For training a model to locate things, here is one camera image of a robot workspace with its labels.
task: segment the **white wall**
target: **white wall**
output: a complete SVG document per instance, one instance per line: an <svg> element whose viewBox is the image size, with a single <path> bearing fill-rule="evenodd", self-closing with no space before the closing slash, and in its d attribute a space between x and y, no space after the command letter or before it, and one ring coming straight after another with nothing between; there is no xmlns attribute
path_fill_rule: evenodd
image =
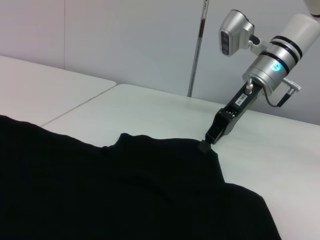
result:
<svg viewBox="0 0 320 240"><path fill-rule="evenodd" d="M203 0L66 0L65 69L186 95Z"/></svg>
<svg viewBox="0 0 320 240"><path fill-rule="evenodd" d="M309 14L303 0L224 0L211 1L195 79L193 97L227 104L244 84L242 74L256 57L240 50L232 57L219 52L218 31L231 9L242 11L255 25L255 34L270 41L279 35L297 13ZM288 78L302 86L282 108L270 107L261 96L251 109L320 125L320 39L310 48ZM289 90L282 84L271 96L277 104Z"/></svg>
<svg viewBox="0 0 320 240"><path fill-rule="evenodd" d="M0 0L0 55L64 68L64 0Z"/></svg>

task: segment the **black garment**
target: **black garment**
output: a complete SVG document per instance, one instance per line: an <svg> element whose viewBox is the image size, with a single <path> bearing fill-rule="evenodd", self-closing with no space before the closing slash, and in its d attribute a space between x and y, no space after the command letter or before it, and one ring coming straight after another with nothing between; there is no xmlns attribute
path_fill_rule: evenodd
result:
<svg viewBox="0 0 320 240"><path fill-rule="evenodd" d="M95 147L0 116L0 239L279 240L263 198L191 139Z"/></svg>

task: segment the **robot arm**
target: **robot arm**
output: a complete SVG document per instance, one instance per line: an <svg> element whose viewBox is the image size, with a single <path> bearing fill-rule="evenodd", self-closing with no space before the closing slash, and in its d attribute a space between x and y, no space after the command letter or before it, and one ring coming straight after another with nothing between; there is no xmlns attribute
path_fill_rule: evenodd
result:
<svg viewBox="0 0 320 240"><path fill-rule="evenodd" d="M286 77L320 36L320 0L304 1L312 17L295 15L284 31L269 43L254 35L255 26L240 11L231 10L226 16L219 30L221 53L230 57L239 49L250 49L258 57L243 74L243 87L228 105L216 114L205 140L199 146L203 152L231 132L260 92L263 91L269 105L281 107L294 92L301 89ZM268 96L282 82L287 84L290 90L277 105L272 105Z"/></svg>

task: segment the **label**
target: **label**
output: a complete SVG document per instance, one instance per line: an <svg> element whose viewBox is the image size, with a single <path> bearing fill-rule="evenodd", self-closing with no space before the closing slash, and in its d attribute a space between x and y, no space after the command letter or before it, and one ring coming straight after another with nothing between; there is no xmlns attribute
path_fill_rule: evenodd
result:
<svg viewBox="0 0 320 240"><path fill-rule="evenodd" d="M238 106L241 106L241 104L244 103L244 101L247 99L247 95L245 95L244 93L242 93L242 95L238 98L237 101L235 101L235 104L237 104Z"/></svg>

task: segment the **white table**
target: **white table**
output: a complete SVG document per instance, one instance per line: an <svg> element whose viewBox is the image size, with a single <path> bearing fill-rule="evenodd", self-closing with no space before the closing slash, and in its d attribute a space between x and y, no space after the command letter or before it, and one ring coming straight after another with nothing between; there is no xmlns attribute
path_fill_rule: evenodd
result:
<svg viewBox="0 0 320 240"><path fill-rule="evenodd" d="M115 82L0 56L0 115L44 126Z"/></svg>
<svg viewBox="0 0 320 240"><path fill-rule="evenodd" d="M202 140L221 107L118 85L45 129L100 147L121 133ZM212 148L226 182L264 197L282 239L320 239L320 126L248 111Z"/></svg>

